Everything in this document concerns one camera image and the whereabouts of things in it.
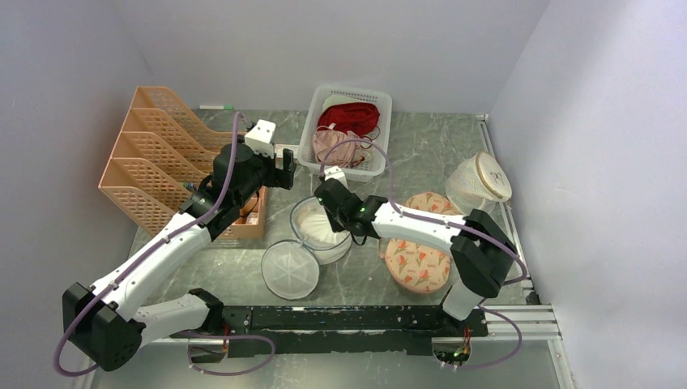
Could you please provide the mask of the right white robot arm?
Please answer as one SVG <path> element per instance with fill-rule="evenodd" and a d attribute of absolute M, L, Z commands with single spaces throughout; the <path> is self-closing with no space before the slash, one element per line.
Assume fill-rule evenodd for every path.
<path fill-rule="evenodd" d="M 442 300 L 439 329 L 458 335 L 468 316 L 484 300 L 495 298 L 518 260 L 516 247 L 492 217 L 481 210 L 468 216 L 438 215 L 399 206 L 370 195 L 360 199 L 343 183 L 328 178 L 314 192 L 333 231 L 347 231 L 362 240 L 403 239 L 448 254 L 459 280 Z"/>

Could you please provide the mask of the white mesh laundry bag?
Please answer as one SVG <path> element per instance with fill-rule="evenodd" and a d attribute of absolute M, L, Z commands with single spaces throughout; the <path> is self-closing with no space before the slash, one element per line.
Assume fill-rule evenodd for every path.
<path fill-rule="evenodd" d="M 289 215 L 294 238 L 272 244 L 262 256 L 262 279 L 270 292 L 284 300 L 308 297 L 318 286 L 322 267 L 343 258 L 352 246 L 349 232 L 344 232 L 348 238 L 336 247 L 322 249 L 311 246 L 297 227 L 297 221 L 306 212 L 326 215 L 316 197 L 302 199 Z"/>

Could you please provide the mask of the white bra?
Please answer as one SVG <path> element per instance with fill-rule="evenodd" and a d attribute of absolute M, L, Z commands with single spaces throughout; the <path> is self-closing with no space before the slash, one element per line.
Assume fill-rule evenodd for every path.
<path fill-rule="evenodd" d="M 306 212 L 297 221 L 298 231 L 306 242 L 315 248 L 328 249 L 343 243 L 348 235 L 334 232 L 325 214 Z"/>

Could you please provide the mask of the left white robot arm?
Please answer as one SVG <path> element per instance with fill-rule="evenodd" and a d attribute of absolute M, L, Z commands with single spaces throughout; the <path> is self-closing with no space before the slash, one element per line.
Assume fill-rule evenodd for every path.
<path fill-rule="evenodd" d="M 74 283 L 63 293 L 64 334 L 53 354 L 54 369 L 74 376 L 60 365 L 66 343 L 102 370 L 113 371 L 154 340 L 184 331 L 206 337 L 223 332 L 224 303 L 204 289 L 153 306 L 144 302 L 174 270 L 237 221 L 260 189 L 291 189 L 295 170 L 290 149 L 278 165 L 274 155 L 261 156 L 246 143 L 225 145 L 212 173 L 150 242 L 92 285 Z"/>

